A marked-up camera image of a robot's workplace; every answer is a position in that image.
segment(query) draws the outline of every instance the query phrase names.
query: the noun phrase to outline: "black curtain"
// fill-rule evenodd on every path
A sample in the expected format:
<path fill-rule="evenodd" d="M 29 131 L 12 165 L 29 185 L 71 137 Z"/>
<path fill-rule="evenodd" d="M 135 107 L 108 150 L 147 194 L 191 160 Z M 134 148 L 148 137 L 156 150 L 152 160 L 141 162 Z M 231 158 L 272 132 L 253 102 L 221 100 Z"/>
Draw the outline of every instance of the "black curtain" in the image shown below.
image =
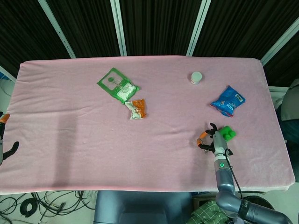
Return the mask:
<path fill-rule="evenodd" d="M 128 56 L 186 55 L 200 0 L 120 0 Z"/>
<path fill-rule="evenodd" d="M 298 17 L 298 0 L 212 0 L 193 56 L 261 59 Z"/>
<path fill-rule="evenodd" d="M 110 0 L 47 0 L 76 57 L 120 56 Z"/>
<path fill-rule="evenodd" d="M 17 77 L 28 60 L 69 58 L 37 0 L 0 0 L 0 65 Z"/>
<path fill-rule="evenodd" d="M 299 32 L 268 61 L 264 70 L 270 86 L 289 87 L 299 78 Z"/>

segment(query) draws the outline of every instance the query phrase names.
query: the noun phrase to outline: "pink towel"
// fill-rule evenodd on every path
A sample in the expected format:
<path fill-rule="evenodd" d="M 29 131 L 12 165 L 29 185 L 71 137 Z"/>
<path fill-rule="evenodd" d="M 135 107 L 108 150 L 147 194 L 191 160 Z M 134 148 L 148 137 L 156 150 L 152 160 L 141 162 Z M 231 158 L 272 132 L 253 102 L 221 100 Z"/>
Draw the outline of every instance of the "pink towel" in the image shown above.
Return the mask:
<path fill-rule="evenodd" d="M 97 82 L 115 67 L 141 87 L 147 117 Z M 203 79 L 193 85 L 192 72 Z M 231 85 L 246 102 L 233 118 L 209 104 Z M 228 143 L 242 190 L 288 189 L 294 175 L 263 67 L 252 58 L 141 56 L 21 64 L 9 106 L 0 192 L 43 190 L 216 191 L 214 155 L 196 146 L 213 122 Z"/>

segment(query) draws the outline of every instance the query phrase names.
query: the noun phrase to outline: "green snack bag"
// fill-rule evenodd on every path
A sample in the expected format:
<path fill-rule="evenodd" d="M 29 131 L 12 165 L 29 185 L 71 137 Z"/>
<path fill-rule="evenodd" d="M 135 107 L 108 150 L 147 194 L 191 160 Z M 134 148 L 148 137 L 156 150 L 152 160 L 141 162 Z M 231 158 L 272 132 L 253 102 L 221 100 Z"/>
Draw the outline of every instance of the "green snack bag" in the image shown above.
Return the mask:
<path fill-rule="evenodd" d="M 116 68 L 112 68 L 98 85 L 123 104 L 139 90 L 139 86 L 134 86 L 131 80 Z"/>

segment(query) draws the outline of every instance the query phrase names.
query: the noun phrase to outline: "floor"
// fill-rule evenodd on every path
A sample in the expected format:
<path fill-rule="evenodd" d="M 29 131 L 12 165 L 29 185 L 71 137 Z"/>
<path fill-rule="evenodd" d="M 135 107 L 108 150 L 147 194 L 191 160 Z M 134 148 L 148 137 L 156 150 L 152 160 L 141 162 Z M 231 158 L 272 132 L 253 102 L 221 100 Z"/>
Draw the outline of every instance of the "floor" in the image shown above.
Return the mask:
<path fill-rule="evenodd" d="M 0 111 L 6 112 L 10 97 L 9 95 L 12 94 L 14 83 L 8 80 L 0 80 L 1 87 L 6 92 L 4 93 L 2 89 L 0 89 Z M 277 94 L 274 94 L 275 97 L 273 98 L 273 103 L 277 102 Z M 49 202 L 51 200 L 54 200 L 59 195 L 64 194 L 65 192 L 49 192 L 46 197 L 46 200 Z M 45 192 L 40 192 L 39 195 L 43 197 Z M 20 197 L 20 195 L 11 195 L 14 198 Z M 270 191 L 266 194 L 259 194 L 259 193 L 250 193 L 246 195 L 257 195 L 260 197 L 265 198 L 268 200 L 275 210 L 285 213 L 294 224 L 298 224 L 298 212 L 299 212 L 299 183 L 295 183 L 292 185 L 288 191 Z M 0 211 L 5 210 L 6 208 L 13 205 L 12 199 L 7 199 L 2 201 L 3 199 L 7 198 L 9 196 L 0 196 Z M 31 194 L 26 194 L 22 198 L 19 199 L 19 202 L 22 202 L 26 198 L 30 198 Z M 90 208 L 94 208 L 95 205 L 95 199 L 96 199 L 96 192 L 95 191 L 87 191 L 84 193 L 85 202 L 88 203 L 88 206 Z M 65 202 L 65 208 L 72 206 L 76 202 L 77 198 L 75 197 L 75 192 L 70 192 L 69 194 L 62 196 L 61 198 L 57 199 L 55 201 L 55 205 L 59 207 L 59 205 L 62 202 Z M 81 207 L 79 210 L 74 211 L 68 215 L 65 216 L 55 216 L 55 217 L 44 217 L 41 222 L 39 222 L 42 215 L 40 212 L 35 212 L 30 217 L 25 217 L 24 215 L 21 215 L 20 213 L 20 205 L 17 205 L 17 208 L 14 212 L 7 215 L 8 218 L 10 218 L 13 222 L 13 224 L 21 224 L 21 223 L 27 223 L 27 224 L 65 224 L 65 223 L 72 223 L 72 224 L 92 224 L 93 223 L 93 216 L 94 216 L 94 210 L 86 208 L 82 202 L 80 202 Z M 14 207 L 11 208 L 11 210 L 8 210 L 6 213 L 9 213 L 12 211 Z M 41 213 L 43 214 L 45 212 L 45 209 L 41 209 Z M 46 216 L 50 216 L 51 214 L 49 211 L 45 213 Z M 9 224 L 9 222 L 1 220 L 1 224 Z"/>

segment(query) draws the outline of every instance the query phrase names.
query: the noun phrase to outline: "blue bag of chips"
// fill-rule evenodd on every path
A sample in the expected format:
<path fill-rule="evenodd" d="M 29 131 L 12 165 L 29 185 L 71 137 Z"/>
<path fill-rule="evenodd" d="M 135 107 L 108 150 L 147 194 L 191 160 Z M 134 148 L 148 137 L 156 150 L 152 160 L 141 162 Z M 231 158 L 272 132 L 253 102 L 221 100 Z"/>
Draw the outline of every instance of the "blue bag of chips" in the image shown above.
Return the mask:
<path fill-rule="evenodd" d="M 232 87 L 228 86 L 218 100 L 212 102 L 210 106 L 215 107 L 225 116 L 233 117 L 234 109 L 244 102 L 245 98 Z"/>

